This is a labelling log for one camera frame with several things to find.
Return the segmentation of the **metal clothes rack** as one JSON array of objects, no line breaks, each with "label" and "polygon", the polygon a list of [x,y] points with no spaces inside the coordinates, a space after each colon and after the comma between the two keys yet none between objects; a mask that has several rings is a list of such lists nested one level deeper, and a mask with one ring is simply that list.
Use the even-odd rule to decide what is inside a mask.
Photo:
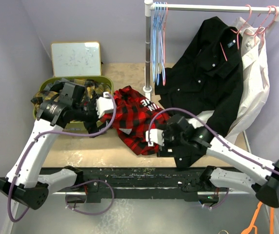
[{"label": "metal clothes rack", "polygon": [[[158,7],[152,0],[144,1],[145,11],[145,67],[144,67],[144,86],[145,97],[150,99],[152,86],[150,81],[151,72],[151,18],[152,12]],[[273,7],[249,7],[249,6],[224,6],[224,5],[194,5],[194,4],[165,4],[168,11],[193,11],[193,12],[223,12],[223,13],[258,13],[274,14],[274,22],[268,27],[271,31],[274,25],[279,22],[279,6]]]}]

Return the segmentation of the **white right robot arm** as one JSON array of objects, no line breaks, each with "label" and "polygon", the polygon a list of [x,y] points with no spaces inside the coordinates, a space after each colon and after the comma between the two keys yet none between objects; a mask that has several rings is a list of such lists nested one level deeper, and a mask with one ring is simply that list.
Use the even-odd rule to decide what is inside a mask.
[{"label": "white right robot arm", "polygon": [[163,156],[173,157],[177,168],[187,168],[203,156],[220,159],[236,171],[207,166],[200,176],[206,191],[231,188],[255,195],[273,208],[279,208],[279,160],[272,162],[245,151],[205,127],[194,128],[181,115],[174,115],[162,132]]}]

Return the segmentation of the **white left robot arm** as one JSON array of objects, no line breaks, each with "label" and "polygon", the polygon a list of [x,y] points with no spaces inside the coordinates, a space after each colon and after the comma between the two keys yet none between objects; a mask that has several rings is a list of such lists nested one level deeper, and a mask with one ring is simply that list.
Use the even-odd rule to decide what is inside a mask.
[{"label": "white left robot arm", "polygon": [[71,121],[96,126],[96,92],[87,93],[84,86],[66,82],[60,93],[43,100],[37,111],[32,133],[19,159],[5,177],[0,177],[0,192],[9,201],[17,201],[37,210],[47,197],[63,188],[79,191],[84,185],[83,171],[66,166],[59,172],[44,177],[42,165],[58,134]]}]

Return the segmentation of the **black button shirt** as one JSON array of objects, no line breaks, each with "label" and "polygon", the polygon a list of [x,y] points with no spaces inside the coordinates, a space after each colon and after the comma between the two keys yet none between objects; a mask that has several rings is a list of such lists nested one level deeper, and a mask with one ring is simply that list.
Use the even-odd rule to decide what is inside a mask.
[{"label": "black button shirt", "polygon": [[170,117],[182,115],[195,129],[222,137],[237,118],[243,93],[241,54],[231,29],[236,31],[218,17],[204,20],[182,57],[165,69],[166,85],[155,87]]}]

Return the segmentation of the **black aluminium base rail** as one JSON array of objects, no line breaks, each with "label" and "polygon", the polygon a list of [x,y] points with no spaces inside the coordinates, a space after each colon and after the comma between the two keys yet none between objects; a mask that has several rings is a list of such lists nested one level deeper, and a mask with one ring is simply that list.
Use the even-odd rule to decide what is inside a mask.
[{"label": "black aluminium base rail", "polygon": [[35,181],[25,182],[31,170],[20,169],[12,199],[33,210],[41,207],[48,196],[56,192],[84,195],[87,203],[102,199],[183,199],[214,203],[218,196],[205,198],[215,190],[230,189],[252,193],[252,179],[231,168],[189,167],[114,167],[114,168],[40,168]]}]

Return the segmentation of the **pink hanger holding black shirt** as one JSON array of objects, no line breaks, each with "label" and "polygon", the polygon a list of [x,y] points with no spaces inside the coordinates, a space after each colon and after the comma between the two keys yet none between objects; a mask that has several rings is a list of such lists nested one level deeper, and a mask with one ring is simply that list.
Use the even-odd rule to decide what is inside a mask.
[{"label": "pink hanger holding black shirt", "polygon": [[[240,43],[239,43],[239,35],[240,35],[240,32],[241,32],[242,28],[244,27],[244,25],[249,21],[249,19],[251,18],[251,15],[252,15],[252,7],[251,7],[251,5],[246,4],[245,7],[248,7],[248,8],[249,8],[249,17],[248,17],[248,19],[243,23],[243,25],[242,25],[237,31],[231,29],[231,31],[232,31],[233,33],[236,34],[236,40],[235,40],[235,42],[237,43],[237,49],[238,49],[238,50],[239,50],[239,46],[240,46]],[[223,46],[222,46],[222,43],[219,42],[219,45],[220,45],[222,54],[223,54],[223,56],[224,56],[224,60],[225,60],[225,61],[228,61],[228,58],[227,58],[227,56],[226,56],[226,53],[225,53],[224,48],[223,48]]]}]

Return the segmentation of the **white shirt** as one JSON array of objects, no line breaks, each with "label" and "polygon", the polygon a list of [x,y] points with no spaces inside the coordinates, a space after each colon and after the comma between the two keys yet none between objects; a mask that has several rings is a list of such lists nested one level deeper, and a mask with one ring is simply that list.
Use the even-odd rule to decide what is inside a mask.
[{"label": "white shirt", "polygon": [[[238,19],[232,27],[238,30],[243,23],[243,19]],[[264,60],[259,53],[260,41],[256,39],[255,43],[252,34],[254,34],[254,30],[244,25],[239,35],[242,37],[239,51],[243,65],[243,93],[237,118],[227,134],[233,137],[252,124],[265,104],[269,93],[268,78],[260,69],[260,64]]]}]

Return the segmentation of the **yellow plaid shirt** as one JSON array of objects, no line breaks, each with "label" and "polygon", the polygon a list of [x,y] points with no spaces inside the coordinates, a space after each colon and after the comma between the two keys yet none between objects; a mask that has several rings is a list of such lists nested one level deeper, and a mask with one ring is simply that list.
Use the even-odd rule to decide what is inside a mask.
[{"label": "yellow plaid shirt", "polygon": [[37,112],[40,105],[46,100],[53,100],[57,102],[64,84],[67,82],[73,82],[77,85],[85,87],[86,91],[84,92],[80,106],[86,105],[94,96],[102,96],[103,92],[111,91],[111,86],[109,84],[97,82],[93,79],[62,78],[45,85],[43,90],[38,91],[33,96],[31,102],[34,105],[35,111]]}]

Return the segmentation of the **pink hanger holding white shirt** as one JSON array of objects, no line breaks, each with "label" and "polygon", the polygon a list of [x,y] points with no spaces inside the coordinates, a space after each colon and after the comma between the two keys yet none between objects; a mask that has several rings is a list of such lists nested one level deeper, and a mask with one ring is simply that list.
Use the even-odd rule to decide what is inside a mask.
[{"label": "pink hanger holding white shirt", "polygon": [[[260,26],[257,28],[257,30],[255,31],[254,34],[252,34],[251,36],[254,38],[254,42],[256,43],[256,38],[259,38],[261,41],[261,45],[263,46],[265,43],[265,32],[267,31],[267,29],[270,28],[270,26],[272,26],[272,24],[274,23],[274,21],[276,20],[276,18],[278,17],[278,10],[277,7],[274,5],[271,6],[267,6],[269,8],[268,11],[268,15],[266,16],[266,18],[262,21],[262,23],[260,24]],[[269,18],[269,16],[272,14],[272,9],[275,10],[274,12],[274,16],[272,21],[265,27],[263,26],[264,23],[267,21],[267,19]]]}]

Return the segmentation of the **pink wire hanger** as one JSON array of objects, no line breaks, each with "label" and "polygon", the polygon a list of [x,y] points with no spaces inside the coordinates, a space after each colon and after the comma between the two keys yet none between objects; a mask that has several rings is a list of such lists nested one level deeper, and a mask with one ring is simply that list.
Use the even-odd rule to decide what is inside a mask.
[{"label": "pink wire hanger", "polygon": [[165,76],[165,61],[166,61],[166,42],[165,42],[165,31],[166,31],[166,21],[167,21],[167,15],[168,15],[168,7],[167,2],[164,2],[165,4],[165,14],[164,14],[164,21],[162,25],[162,84],[163,86],[166,85],[166,76]]}]

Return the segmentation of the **small whiteboard yellow frame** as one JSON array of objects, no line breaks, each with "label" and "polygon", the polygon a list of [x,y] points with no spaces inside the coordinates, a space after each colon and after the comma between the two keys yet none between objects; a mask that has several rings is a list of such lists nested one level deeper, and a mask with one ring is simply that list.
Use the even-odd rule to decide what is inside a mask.
[{"label": "small whiteboard yellow frame", "polygon": [[97,41],[55,42],[51,44],[55,77],[100,76],[100,44]]}]

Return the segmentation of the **red black plaid shirt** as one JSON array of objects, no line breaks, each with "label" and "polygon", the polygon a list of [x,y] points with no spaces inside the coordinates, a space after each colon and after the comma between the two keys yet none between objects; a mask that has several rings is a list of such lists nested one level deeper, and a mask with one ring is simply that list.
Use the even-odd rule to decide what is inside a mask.
[{"label": "red black plaid shirt", "polygon": [[158,115],[162,108],[147,99],[131,86],[126,86],[114,92],[117,106],[115,120],[112,128],[122,142],[136,155],[152,155],[158,152],[159,146],[149,146],[145,133],[154,116],[157,116],[152,129],[165,124],[170,118],[167,113]]}]

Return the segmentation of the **green plastic laundry basket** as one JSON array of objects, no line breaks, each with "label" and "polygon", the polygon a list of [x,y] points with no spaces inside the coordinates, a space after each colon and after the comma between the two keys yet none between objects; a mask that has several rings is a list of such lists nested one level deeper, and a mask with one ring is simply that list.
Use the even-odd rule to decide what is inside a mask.
[{"label": "green plastic laundry basket", "polygon": [[[103,92],[112,93],[114,88],[111,79],[105,76],[51,78],[41,85],[39,91],[31,99],[31,103],[34,105],[34,116],[37,115],[40,104],[43,101],[49,99],[58,101],[59,94],[66,82],[73,82],[86,88],[82,99],[84,110],[87,109],[86,106],[92,97],[102,96]],[[104,128],[108,123],[108,120],[105,122],[97,121],[94,125],[82,121],[71,121],[66,125],[64,131],[72,133],[94,133]]]}]

